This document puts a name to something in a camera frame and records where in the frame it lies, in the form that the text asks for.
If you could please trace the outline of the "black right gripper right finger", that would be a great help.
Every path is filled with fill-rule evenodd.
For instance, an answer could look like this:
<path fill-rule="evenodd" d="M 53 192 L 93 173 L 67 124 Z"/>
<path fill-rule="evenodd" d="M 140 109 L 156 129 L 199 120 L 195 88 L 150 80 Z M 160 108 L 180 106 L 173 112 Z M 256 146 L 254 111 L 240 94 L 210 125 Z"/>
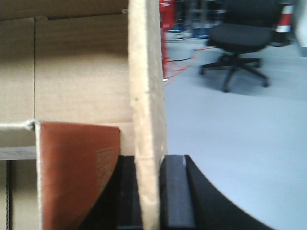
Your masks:
<path fill-rule="evenodd" d="M 162 230 L 269 230 L 224 196 L 189 155 L 165 156 L 160 167 Z"/>

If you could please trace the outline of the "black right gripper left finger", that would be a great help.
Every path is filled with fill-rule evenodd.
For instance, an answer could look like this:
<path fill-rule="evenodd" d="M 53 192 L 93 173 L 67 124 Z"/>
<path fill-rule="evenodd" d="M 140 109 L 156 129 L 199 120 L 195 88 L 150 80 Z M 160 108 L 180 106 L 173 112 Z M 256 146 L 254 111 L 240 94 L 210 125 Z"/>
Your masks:
<path fill-rule="evenodd" d="M 80 230 L 142 230 L 142 214 L 133 156 L 118 157 L 115 170 Z"/>

